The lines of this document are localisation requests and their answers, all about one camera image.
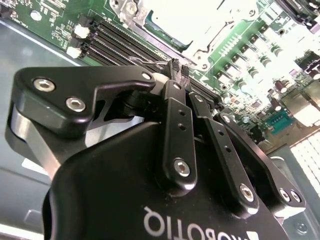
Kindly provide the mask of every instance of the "green circuit board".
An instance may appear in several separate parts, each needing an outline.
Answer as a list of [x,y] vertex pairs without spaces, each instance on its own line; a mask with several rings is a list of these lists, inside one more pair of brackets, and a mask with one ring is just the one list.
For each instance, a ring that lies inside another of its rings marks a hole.
[[[105,21],[108,21],[120,31],[124,32],[131,38],[141,43],[145,48],[149,49],[163,60],[169,60],[170,57],[153,46],[149,41],[145,40],[140,35],[136,34],[130,28],[127,28],[119,20],[109,4],[110,0],[0,0],[5,6],[13,10],[11,19],[23,27],[29,29],[36,35],[44,38],[48,42],[58,46],[66,51],[70,46],[70,41],[73,37],[73,31],[78,23],[81,15],[94,18],[99,16]],[[275,35],[281,33],[289,33],[297,24],[293,22],[285,12],[283,12],[273,0],[258,0],[256,2],[259,11],[258,17],[255,20],[241,20],[237,22],[227,36],[215,46],[208,57],[210,68],[206,71],[192,69],[190,74],[195,80],[199,81],[210,91],[223,96],[228,94],[230,102],[225,102],[225,106],[232,110],[234,118],[243,129],[249,131],[253,126],[260,125],[262,129],[270,128],[273,121],[270,120],[274,115],[278,114],[272,109],[271,104],[266,100],[267,89],[262,94],[258,93],[243,93],[238,83],[245,81],[252,82],[250,71],[254,69],[248,66],[247,69],[241,69],[246,74],[230,77],[230,82],[221,82],[219,77],[233,66],[239,56],[246,59],[247,49],[256,52],[260,61],[266,57],[265,53],[259,52],[254,46],[255,40],[264,40],[268,43],[268,49],[277,47],[278,40],[267,40],[264,32],[272,30]],[[41,20],[35,21],[31,13],[38,12],[41,15]],[[165,35],[158,28],[153,29],[153,25],[148,23],[146,28],[156,35],[164,36],[168,42],[172,41],[170,36]],[[83,61],[92,66],[101,65],[99,62],[91,59],[89,56],[83,58]],[[284,76],[270,78],[270,82],[277,79],[284,79]],[[312,78],[299,72],[292,77],[290,89],[303,89],[312,81]]]

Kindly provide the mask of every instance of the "memory slot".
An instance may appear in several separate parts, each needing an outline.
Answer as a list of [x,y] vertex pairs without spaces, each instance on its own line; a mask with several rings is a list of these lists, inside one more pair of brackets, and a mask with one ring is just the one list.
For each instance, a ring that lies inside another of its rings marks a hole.
[[153,62],[163,60],[160,56],[155,54],[152,50],[146,48],[146,46],[139,43],[133,37],[122,32],[120,29],[117,29],[116,27],[112,26],[108,22],[102,22],[100,24],[100,26],[98,27],[97,34],[98,35],[105,34],[109,38],[114,38],[116,41],[122,44],[123,47],[131,49],[132,51],[135,51],[136,53],[143,56],[146,60],[150,60]]

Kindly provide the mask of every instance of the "capacitor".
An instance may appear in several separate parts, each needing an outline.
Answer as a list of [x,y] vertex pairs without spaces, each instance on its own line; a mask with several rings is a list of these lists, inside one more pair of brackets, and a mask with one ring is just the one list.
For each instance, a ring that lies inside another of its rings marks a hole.
[[309,76],[312,77],[314,80],[319,80],[320,79],[320,73],[317,70],[311,70],[309,73]]
[[270,103],[271,103],[272,107],[274,108],[274,110],[276,110],[277,112],[279,112],[282,109],[282,107],[277,99],[271,98]]
[[223,102],[225,104],[228,104],[228,103],[230,103],[230,101],[231,101],[230,94],[227,92],[225,94],[223,94]]
[[248,93],[248,91],[249,91],[249,87],[245,81],[239,82],[238,87],[241,90],[241,92],[243,92],[245,94]]
[[36,10],[33,10],[31,11],[30,13],[30,17],[34,20],[34,21],[41,21],[42,19],[42,15],[40,14],[40,12],[36,11]]
[[274,55],[280,58],[284,54],[284,50],[280,47],[273,50]]
[[279,80],[274,83],[274,86],[282,94],[288,90],[288,88]]
[[258,70],[254,69],[250,72],[250,76],[254,79],[254,80],[260,80],[261,79],[261,75],[259,73]]
[[272,65],[272,61],[269,58],[265,58],[261,63],[266,69]]
[[242,118],[242,122],[243,122],[244,124],[247,124],[247,123],[250,122],[250,118],[249,118],[248,116],[244,116],[244,117]]

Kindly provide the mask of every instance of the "dimm slot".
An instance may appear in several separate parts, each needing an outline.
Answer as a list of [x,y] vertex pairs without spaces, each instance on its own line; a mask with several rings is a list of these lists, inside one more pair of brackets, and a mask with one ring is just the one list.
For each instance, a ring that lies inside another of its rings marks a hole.
[[109,35],[110,37],[117,38],[120,43],[123,44],[124,47],[131,48],[132,50],[136,51],[137,53],[147,56],[147,59],[151,61],[161,61],[163,60],[160,56],[157,54],[153,53],[151,50],[146,49],[146,47],[139,42],[137,42],[135,39],[130,37],[129,35],[121,32],[115,27],[112,27],[109,24],[101,24],[98,29],[100,31],[98,34],[103,33],[106,35]]

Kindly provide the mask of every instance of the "electronic component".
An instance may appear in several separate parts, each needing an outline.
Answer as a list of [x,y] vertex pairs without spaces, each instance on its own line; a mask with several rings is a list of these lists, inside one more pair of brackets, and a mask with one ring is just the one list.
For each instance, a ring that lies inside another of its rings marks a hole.
[[244,116],[244,117],[242,118],[242,122],[243,122],[244,124],[248,124],[248,123],[250,122],[250,117]]
[[244,94],[249,92],[249,87],[245,81],[241,81],[238,83],[238,87]]
[[288,90],[287,87],[279,80],[274,83],[274,86],[282,94]]
[[249,63],[240,56],[238,56],[238,58],[234,61],[234,64],[236,64],[243,70],[247,69],[250,66]]
[[263,132],[261,131],[260,127],[258,125],[255,125],[253,128],[250,129],[250,136],[255,142],[255,144],[259,144],[266,140],[264,137]]
[[294,89],[282,99],[290,113],[303,125],[311,127],[320,120],[320,111]]
[[233,82],[233,80],[230,77],[226,76],[224,73],[222,73],[217,79],[224,85],[228,85],[229,83]]
[[320,83],[318,81],[314,81],[305,87],[304,91],[320,108]]
[[272,65],[272,61],[269,58],[265,58],[261,61],[262,65],[267,69]]
[[259,58],[259,55],[250,47],[243,52],[243,55],[251,61],[256,61]]
[[0,3],[0,18],[8,18],[12,13],[12,9]]
[[314,80],[320,79],[320,56],[313,51],[308,51],[302,58],[295,61],[298,66]]
[[278,134],[294,122],[294,119],[289,117],[288,113],[284,110],[270,117],[266,123],[272,127],[272,134]]
[[266,113],[264,111],[261,111],[257,114],[257,117],[260,119],[264,119],[266,117]]
[[259,102],[259,101],[255,101],[253,104],[252,104],[252,107],[253,108],[259,108],[261,106],[261,102]]
[[226,72],[233,78],[239,77],[241,74],[241,72],[232,65],[226,70]]
[[280,57],[283,56],[284,50],[283,50],[282,48],[280,48],[280,47],[277,47],[277,48],[275,48],[275,49],[273,50],[273,53],[274,53],[274,55],[275,55],[276,57],[280,58]]
[[230,101],[231,101],[231,98],[230,98],[230,94],[229,93],[224,93],[223,94],[223,102],[225,103],[225,104],[228,104],[228,103],[230,103]]
[[279,112],[282,109],[282,106],[280,105],[277,99],[272,97],[270,100],[270,103],[273,109],[276,110],[277,112]]
[[30,13],[30,17],[35,20],[36,22],[39,22],[42,20],[42,15],[40,12],[36,11],[36,10],[33,10],[31,11]]
[[79,38],[85,39],[90,34],[90,29],[88,27],[81,26],[77,24],[73,31]]
[[256,69],[250,71],[250,76],[256,81],[259,81],[262,78],[260,72]]
[[76,59],[76,58],[80,57],[81,53],[82,53],[81,48],[76,48],[76,47],[73,47],[73,46],[69,46],[66,49],[66,54],[68,54],[73,59]]

